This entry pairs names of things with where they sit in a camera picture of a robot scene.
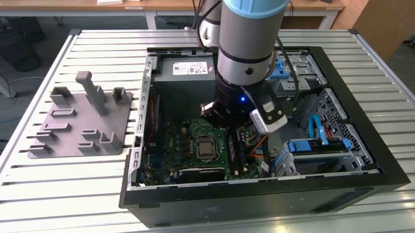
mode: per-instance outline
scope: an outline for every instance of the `wooden desk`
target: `wooden desk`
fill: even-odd
[[[144,16],[147,0],[96,5],[96,0],[0,0],[0,16]]]
[[[342,0],[334,29],[357,29],[386,61],[415,30],[414,0]]]
[[[330,29],[345,9],[341,0],[293,0],[294,16],[323,17],[319,29]],[[148,29],[156,29],[155,16],[192,16],[192,0],[143,0],[98,6],[96,0],[0,0],[0,16],[146,16]]]
[[[294,16],[323,17],[319,29],[330,29],[345,5],[341,0],[325,3],[321,0],[293,0]],[[286,16],[290,15],[291,5],[288,4]],[[146,18],[148,29],[156,28],[155,16],[192,16],[192,0],[147,0]]]
[[[0,0],[0,11],[126,11],[126,7],[146,10],[147,1],[98,6],[96,0]]]

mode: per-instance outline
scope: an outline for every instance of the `sticker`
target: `sticker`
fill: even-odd
[[[200,209],[200,218],[216,217],[219,213],[219,207],[206,207]]]
[[[143,10],[143,7],[140,6],[126,6],[124,8],[126,10]]]
[[[264,108],[267,113],[270,113],[272,110],[275,110],[275,106],[274,106],[272,101],[270,101],[268,103],[263,104],[263,108]]]
[[[270,165],[262,161],[260,167],[266,170],[266,172],[270,172]]]
[[[176,62],[174,64],[174,75],[208,74],[207,62]]]

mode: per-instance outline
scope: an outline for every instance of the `blue cable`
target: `blue cable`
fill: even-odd
[[[322,124],[321,118],[318,115],[313,114],[310,115],[309,118],[309,133],[310,133],[310,137],[315,137],[314,135],[314,128],[313,128],[313,122],[315,121],[317,126],[318,126],[318,138],[322,139],[323,141],[323,145],[329,144],[327,138],[326,138],[326,132],[325,132],[325,126]]]
[[[11,119],[11,120],[0,121],[0,124],[2,124],[2,123],[7,123],[7,122],[11,122],[11,121],[15,121],[15,120],[19,120],[19,119],[22,119],[22,117],[15,118],[15,119]]]
[[[280,154],[278,154],[278,158],[275,159],[275,162],[274,162],[274,170],[276,169],[276,165],[280,161],[280,158],[282,158],[282,156],[280,156]]]

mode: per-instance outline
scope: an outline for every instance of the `gray fixture plate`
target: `gray fixture plate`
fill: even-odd
[[[99,143],[99,137],[96,139],[84,139],[82,135],[84,130],[98,130],[100,133],[104,133],[107,137],[111,137],[112,132],[118,139],[120,140],[120,145],[123,145],[127,121],[130,115],[130,107],[132,100],[132,93],[127,92],[128,103],[127,104],[115,104],[112,93],[106,93],[106,107],[108,109],[108,114],[100,116],[95,110],[94,105],[88,102],[86,93],[72,94],[67,97],[67,102],[70,105],[58,106],[55,103],[50,109],[46,121],[43,123],[42,129],[46,130],[47,124],[66,124],[71,125],[68,130],[52,130],[56,134],[58,139],[55,141],[44,142],[52,149],[51,153],[44,153],[36,155],[30,152],[30,158],[54,158],[54,157],[78,157],[78,156],[96,156],[96,155],[116,155],[123,151],[120,146],[116,150],[106,150],[103,145]],[[75,109],[76,115],[52,117],[51,114],[54,111],[64,108]],[[82,152],[79,143],[87,143],[94,141],[98,146],[98,151]],[[36,143],[32,146],[40,145],[42,142],[36,139]]]

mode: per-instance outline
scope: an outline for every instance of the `motherboard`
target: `motherboard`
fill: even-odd
[[[252,133],[248,128],[240,128],[238,133],[243,154],[236,160],[226,130],[212,128],[203,119],[166,122],[163,153],[148,158],[150,185],[259,178],[256,163],[246,160],[246,142]]]

